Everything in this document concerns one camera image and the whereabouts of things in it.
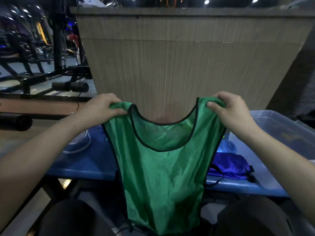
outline hand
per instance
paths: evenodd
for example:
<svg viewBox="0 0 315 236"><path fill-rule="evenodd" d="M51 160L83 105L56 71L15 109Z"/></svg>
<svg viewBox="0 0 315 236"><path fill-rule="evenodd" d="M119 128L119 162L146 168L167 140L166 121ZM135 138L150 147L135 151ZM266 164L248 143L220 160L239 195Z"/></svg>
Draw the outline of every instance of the hand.
<svg viewBox="0 0 315 236"><path fill-rule="evenodd" d="M228 92L219 92L213 97L223 100L226 108L220 107L213 102L207 102L207 107L214 111L227 129L233 132L238 138L242 139L247 134L251 134L260 128L250 115L250 111L245 101L238 95Z"/></svg>
<svg viewBox="0 0 315 236"><path fill-rule="evenodd" d="M108 119L118 115L125 115L127 112L121 108L109 109L111 103L119 103L121 100L113 93L100 94L89 100L85 106L70 115L69 117L75 118L77 127L82 131L100 125Z"/></svg>

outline green mesh vest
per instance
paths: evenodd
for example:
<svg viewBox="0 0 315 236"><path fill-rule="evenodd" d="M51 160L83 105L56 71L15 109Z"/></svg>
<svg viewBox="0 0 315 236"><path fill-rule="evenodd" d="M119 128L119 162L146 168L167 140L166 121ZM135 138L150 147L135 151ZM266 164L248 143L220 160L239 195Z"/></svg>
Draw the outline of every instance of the green mesh vest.
<svg viewBox="0 0 315 236"><path fill-rule="evenodd" d="M115 103L128 115L104 123L122 178L128 219L159 235L179 234L199 226L200 204L209 165L225 127L197 98L184 119L158 124L140 115L132 103Z"/></svg>

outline black pants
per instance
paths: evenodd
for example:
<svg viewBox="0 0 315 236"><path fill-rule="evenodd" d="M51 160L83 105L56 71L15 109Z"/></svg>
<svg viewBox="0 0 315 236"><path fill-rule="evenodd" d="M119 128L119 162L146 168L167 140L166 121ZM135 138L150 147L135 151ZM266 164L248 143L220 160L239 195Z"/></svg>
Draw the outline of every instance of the black pants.
<svg viewBox="0 0 315 236"><path fill-rule="evenodd" d="M39 236L115 236L110 226L85 202L67 199L43 217ZM227 206L211 229L214 236L292 236L282 209L263 196L251 196Z"/></svg>

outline plastic storage box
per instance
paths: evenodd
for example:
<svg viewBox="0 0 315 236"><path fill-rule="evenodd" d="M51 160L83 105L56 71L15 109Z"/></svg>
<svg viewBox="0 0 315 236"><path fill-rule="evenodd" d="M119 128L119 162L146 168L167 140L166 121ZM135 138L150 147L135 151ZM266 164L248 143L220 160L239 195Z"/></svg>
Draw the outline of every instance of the plastic storage box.
<svg viewBox="0 0 315 236"><path fill-rule="evenodd" d="M315 131L271 110L250 111L250 114L262 130L315 163ZM265 165L242 141L232 133L229 140L236 145L237 154L246 158L254 167L254 176L262 187L268 190L282 189Z"/></svg>

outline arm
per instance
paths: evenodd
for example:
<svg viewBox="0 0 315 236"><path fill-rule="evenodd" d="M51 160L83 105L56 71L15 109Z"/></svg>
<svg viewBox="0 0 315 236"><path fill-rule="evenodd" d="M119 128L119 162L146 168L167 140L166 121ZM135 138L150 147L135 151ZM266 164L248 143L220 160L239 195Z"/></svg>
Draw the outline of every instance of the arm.
<svg viewBox="0 0 315 236"><path fill-rule="evenodd" d="M86 129L123 115L122 109L108 109L121 102L114 94L101 94L84 108L58 121L15 151L0 159L0 230L13 217L66 145Z"/></svg>
<svg viewBox="0 0 315 236"><path fill-rule="evenodd" d="M212 102L208 102L207 106L260 158L299 209L315 225L315 166L262 131L250 116L240 96L219 92L214 97L222 99L226 108Z"/></svg>

